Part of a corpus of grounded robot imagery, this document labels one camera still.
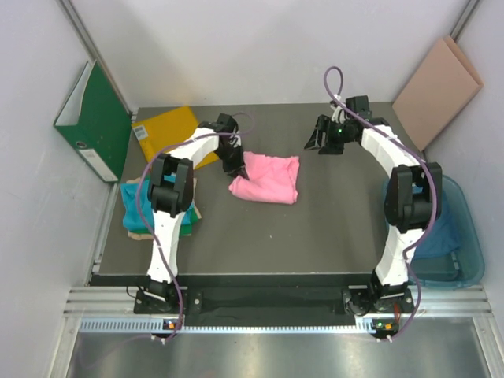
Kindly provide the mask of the pink t shirt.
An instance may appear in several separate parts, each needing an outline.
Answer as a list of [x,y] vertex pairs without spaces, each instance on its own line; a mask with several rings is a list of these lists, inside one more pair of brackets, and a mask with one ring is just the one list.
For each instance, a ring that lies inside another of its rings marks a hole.
[[235,197],[287,205],[297,202],[299,156],[273,157],[246,151],[244,160],[248,179],[238,176],[228,186]]

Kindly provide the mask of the green t shirt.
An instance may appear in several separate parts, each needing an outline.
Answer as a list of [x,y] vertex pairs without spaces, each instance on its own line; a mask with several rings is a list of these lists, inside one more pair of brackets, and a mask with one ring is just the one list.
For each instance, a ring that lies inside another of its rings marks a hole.
[[190,208],[183,216],[182,224],[180,226],[180,235],[186,236],[192,233],[192,228],[200,220],[200,216],[195,207]]

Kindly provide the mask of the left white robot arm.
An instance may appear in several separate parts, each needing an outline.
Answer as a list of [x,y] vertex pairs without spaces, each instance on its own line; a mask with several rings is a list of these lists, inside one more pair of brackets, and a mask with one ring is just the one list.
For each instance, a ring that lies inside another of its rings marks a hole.
[[149,228],[154,239],[147,271],[151,279],[167,284],[176,281],[180,229],[193,203],[196,166],[215,153],[226,175],[248,178],[242,136],[235,116],[222,113],[214,122],[203,121],[185,141],[161,149],[149,163],[146,195],[154,217],[154,226]]

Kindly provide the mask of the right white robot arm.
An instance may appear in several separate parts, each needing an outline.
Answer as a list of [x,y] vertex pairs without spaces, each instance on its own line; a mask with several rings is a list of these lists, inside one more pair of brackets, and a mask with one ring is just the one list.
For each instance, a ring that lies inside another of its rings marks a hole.
[[331,116],[317,118],[307,150],[340,155],[348,143],[369,152],[388,176],[384,214],[387,241],[380,262],[372,272],[367,293],[376,311],[388,310],[403,296],[408,267],[422,237],[433,228],[442,211],[442,169],[409,150],[382,118],[375,118],[367,96],[331,101]]

